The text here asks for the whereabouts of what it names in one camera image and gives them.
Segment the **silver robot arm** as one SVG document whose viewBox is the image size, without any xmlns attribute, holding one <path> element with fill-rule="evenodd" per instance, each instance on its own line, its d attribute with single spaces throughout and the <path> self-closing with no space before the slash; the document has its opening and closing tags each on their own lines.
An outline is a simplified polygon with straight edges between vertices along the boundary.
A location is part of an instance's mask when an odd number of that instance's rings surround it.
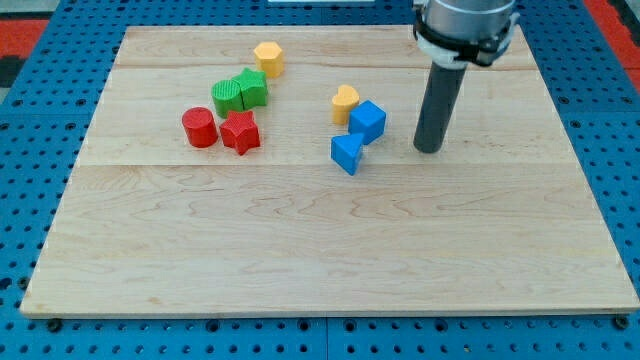
<svg viewBox="0 0 640 360">
<path fill-rule="evenodd" d="M 448 70 L 492 66 L 510 46 L 519 20 L 514 0 L 421 0 L 413 10 L 418 48 Z"/>
</svg>

